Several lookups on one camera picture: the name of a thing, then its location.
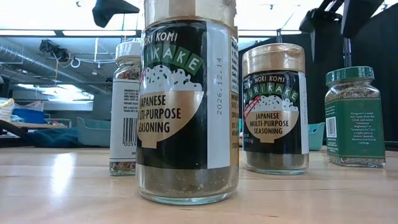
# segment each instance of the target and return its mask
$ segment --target table surface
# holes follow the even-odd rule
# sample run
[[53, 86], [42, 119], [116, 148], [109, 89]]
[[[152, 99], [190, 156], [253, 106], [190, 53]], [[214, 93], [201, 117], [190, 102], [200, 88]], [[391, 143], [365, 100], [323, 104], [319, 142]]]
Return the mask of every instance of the table surface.
[[109, 151], [0, 149], [0, 223], [398, 223], [398, 152], [385, 169], [338, 167], [311, 152], [308, 173], [241, 168], [223, 202], [171, 206], [137, 193], [133, 177], [110, 177]]
[[66, 128], [65, 125], [52, 125], [52, 124], [32, 124], [32, 123], [22, 123], [22, 122], [11, 122], [11, 124], [17, 126], [18, 128], [28, 128], [28, 129]]

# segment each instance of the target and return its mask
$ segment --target ductwork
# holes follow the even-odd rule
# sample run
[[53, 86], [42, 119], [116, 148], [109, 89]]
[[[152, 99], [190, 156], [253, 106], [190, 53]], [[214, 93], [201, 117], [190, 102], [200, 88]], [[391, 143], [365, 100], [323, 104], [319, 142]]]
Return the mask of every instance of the ductwork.
[[[23, 53], [18, 51], [21, 49], [20, 46], [15, 43], [6, 40], [5, 38], [0, 39], [0, 62], [10, 62], [13, 66], [19, 67], [21, 69], [27, 70], [34, 74], [40, 75], [42, 77], [55, 77], [56, 65], [50, 65], [49, 61], [43, 57], [29, 52], [24, 49]], [[75, 81], [75, 82], [87, 82], [88, 80], [82, 76], [71, 72], [70, 70], [58, 67], [58, 77], [60, 81]], [[86, 90], [92, 94], [110, 94], [109, 90], [100, 88], [93, 85], [76, 85], [77, 87]]]

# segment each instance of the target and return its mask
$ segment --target spice jar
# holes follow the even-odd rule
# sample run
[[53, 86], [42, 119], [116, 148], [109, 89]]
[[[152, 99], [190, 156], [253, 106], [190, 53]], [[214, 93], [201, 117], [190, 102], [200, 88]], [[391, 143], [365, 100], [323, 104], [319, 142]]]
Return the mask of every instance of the spice jar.
[[242, 68], [246, 169], [303, 174], [309, 153], [304, 49], [256, 47], [243, 55]]
[[[195, 11], [204, 2], [145, 1], [137, 178], [155, 202], [217, 202], [238, 185], [237, 33], [214, 20], [219, 11], [208, 8], [210, 19]], [[215, 2], [235, 12], [234, 1]]]
[[137, 114], [141, 44], [125, 42], [116, 47], [111, 111], [111, 175], [136, 173]]
[[386, 165], [380, 91], [371, 85], [373, 80], [371, 67], [327, 73], [325, 114], [330, 162], [350, 167]]

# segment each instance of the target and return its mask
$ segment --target green lid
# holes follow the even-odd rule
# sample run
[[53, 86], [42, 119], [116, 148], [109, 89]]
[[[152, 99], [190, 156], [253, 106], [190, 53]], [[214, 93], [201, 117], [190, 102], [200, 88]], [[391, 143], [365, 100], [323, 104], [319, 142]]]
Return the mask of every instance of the green lid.
[[334, 81], [340, 81], [349, 78], [374, 79], [373, 68], [367, 66], [357, 66], [337, 69], [326, 74], [326, 85]]

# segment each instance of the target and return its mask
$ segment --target barcode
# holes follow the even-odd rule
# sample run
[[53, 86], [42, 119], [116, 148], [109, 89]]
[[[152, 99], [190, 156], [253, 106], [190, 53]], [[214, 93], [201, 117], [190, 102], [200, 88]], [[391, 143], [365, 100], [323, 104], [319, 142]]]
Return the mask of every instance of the barcode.
[[326, 119], [326, 136], [328, 138], [337, 138], [336, 117]]
[[137, 118], [123, 118], [123, 144], [137, 142]]

